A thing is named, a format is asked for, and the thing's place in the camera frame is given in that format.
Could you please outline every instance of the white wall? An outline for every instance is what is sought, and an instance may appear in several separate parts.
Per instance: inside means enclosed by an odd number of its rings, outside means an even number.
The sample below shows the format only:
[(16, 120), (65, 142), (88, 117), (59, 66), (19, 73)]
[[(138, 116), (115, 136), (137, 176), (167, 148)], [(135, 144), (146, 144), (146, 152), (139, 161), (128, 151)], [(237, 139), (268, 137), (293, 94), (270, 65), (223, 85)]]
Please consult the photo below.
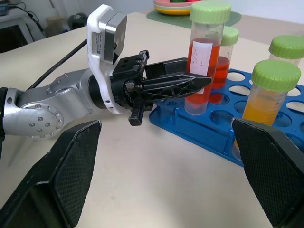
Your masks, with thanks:
[[(304, 24), (304, 0), (227, 0), (235, 12), (285, 20)], [(79, 0), (86, 14), (101, 4), (112, 6), (115, 10), (131, 13), (153, 8), (153, 0)]]

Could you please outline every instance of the test tube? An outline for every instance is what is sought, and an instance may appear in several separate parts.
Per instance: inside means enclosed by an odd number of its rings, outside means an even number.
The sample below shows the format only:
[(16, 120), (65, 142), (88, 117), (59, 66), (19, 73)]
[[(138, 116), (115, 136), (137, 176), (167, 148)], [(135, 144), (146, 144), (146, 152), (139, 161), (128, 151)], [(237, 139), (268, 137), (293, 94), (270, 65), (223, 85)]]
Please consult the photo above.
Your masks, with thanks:
[[(224, 1), (208, 0), (192, 4), (192, 30), (187, 72), (214, 79), (224, 23), (230, 19), (231, 5)], [(206, 111), (212, 83), (196, 94), (185, 98), (185, 110), (192, 115)]]
[[(264, 60), (257, 63), (251, 75), (253, 82), (243, 119), (271, 126), (287, 96), (301, 77), (301, 70), (286, 61)], [(240, 159), (238, 145), (232, 149)]]
[[(218, 64), (215, 71), (215, 77), (212, 84), (212, 89), (222, 89), (225, 87), (226, 79), (229, 71), (232, 51), (234, 45), (238, 41), (238, 30), (233, 27), (224, 27), (222, 42), (218, 55)], [(224, 95), (221, 93), (211, 94), (209, 102), (219, 105), (222, 104)]]
[(269, 59), (278, 59), (299, 65), (304, 57), (304, 37), (283, 35), (275, 37), (269, 47)]

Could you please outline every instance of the black cable on floor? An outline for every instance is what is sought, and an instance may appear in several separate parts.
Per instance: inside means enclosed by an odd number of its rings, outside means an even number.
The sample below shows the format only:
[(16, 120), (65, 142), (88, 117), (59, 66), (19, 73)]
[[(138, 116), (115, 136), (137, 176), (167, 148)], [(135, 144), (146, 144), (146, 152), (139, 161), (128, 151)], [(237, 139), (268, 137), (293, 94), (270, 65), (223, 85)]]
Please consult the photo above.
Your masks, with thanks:
[(71, 58), (77, 51), (86, 45), (86, 40), (79, 44), (74, 50), (68, 53), (62, 60), (53, 65), (47, 72), (45, 72), (34, 84), (32, 84), (27, 90), (36, 88), (47, 76), (49, 76), (54, 70)]

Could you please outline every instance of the white label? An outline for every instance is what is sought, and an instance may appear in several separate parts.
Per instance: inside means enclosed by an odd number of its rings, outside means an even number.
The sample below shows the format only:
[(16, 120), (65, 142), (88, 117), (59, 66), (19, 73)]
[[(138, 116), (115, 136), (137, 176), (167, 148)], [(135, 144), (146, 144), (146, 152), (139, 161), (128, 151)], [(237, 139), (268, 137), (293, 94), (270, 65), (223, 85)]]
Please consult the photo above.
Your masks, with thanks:
[[(212, 43), (193, 42), (193, 49), (191, 55), (190, 73), (197, 75), (207, 75), (209, 61), (211, 57)], [(200, 90), (198, 94), (203, 94), (204, 89)]]

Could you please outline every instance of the beige table surface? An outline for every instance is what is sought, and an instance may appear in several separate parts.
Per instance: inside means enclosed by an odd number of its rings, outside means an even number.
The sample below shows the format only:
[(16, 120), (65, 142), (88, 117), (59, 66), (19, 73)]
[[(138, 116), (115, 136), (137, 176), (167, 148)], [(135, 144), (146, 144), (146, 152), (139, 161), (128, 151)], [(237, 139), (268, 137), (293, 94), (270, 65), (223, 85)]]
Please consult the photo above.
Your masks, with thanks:
[[(1, 54), (1, 86), (26, 89), (85, 38), (82, 28)], [(150, 63), (186, 57), (189, 39), (187, 28), (133, 13), (128, 15), (122, 57), (144, 49), (150, 52)], [(241, 38), (231, 67), (252, 71), (268, 56), (268, 45)], [(87, 67), (82, 49), (43, 85)], [(303, 61), (300, 68), (304, 71)], [(78, 228), (271, 228), (243, 168), (152, 125), (148, 113), (141, 127), (131, 127), (127, 117), (108, 111), (96, 117), (103, 128)], [(6, 137), (0, 207), (54, 141)]]

